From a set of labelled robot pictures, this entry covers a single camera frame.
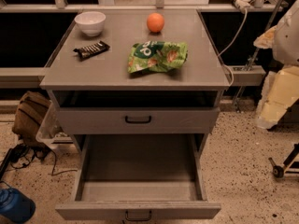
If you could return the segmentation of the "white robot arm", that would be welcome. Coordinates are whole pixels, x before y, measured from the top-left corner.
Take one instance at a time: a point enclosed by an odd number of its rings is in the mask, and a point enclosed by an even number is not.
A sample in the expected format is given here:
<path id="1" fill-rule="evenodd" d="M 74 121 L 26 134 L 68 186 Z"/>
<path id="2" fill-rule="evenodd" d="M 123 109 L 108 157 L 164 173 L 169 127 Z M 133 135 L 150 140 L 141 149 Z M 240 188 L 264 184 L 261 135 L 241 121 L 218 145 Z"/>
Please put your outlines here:
<path id="1" fill-rule="evenodd" d="M 271 49 L 273 58 L 283 64 L 277 73 L 269 72 L 265 77 L 256 110 L 256 125 L 271 129 L 299 100 L 299 0 L 276 26 L 254 41 L 254 46 Z"/>

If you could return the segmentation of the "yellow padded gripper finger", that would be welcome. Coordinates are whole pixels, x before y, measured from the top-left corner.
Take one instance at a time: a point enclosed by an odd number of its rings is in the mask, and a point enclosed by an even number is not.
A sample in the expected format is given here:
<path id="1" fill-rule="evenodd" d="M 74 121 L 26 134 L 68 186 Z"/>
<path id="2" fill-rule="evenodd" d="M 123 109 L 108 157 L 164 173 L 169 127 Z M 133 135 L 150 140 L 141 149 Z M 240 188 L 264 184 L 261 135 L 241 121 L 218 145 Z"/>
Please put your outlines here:
<path id="1" fill-rule="evenodd" d="M 262 98 L 256 109 L 256 125 L 271 129 L 278 124 L 287 110 L 299 100 L 299 67 L 286 66 L 266 76 Z"/>

